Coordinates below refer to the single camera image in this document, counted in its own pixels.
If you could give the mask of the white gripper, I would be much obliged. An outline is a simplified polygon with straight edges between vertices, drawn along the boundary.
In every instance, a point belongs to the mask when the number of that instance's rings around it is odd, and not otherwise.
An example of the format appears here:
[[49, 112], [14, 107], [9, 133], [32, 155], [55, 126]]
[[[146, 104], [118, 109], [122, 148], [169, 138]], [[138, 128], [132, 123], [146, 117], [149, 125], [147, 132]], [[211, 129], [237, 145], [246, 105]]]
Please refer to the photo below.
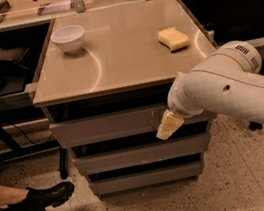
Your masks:
[[184, 92], [184, 73], [177, 72], [175, 80], [170, 87], [167, 97], [169, 109], [165, 110], [162, 120], [157, 130], [157, 138], [167, 140], [170, 138], [181, 125], [184, 124], [185, 118], [195, 117], [203, 111], [195, 105]]

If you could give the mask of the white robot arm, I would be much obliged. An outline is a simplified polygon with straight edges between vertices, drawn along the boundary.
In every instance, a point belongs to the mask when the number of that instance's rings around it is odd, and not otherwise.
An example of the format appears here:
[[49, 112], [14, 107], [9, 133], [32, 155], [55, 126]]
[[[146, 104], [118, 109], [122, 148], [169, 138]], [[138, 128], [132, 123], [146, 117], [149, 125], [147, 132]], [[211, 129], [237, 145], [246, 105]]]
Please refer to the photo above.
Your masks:
[[261, 57], [244, 41], [230, 41], [190, 72], [177, 73], [157, 138], [168, 139], [186, 119], [210, 111], [264, 125]]

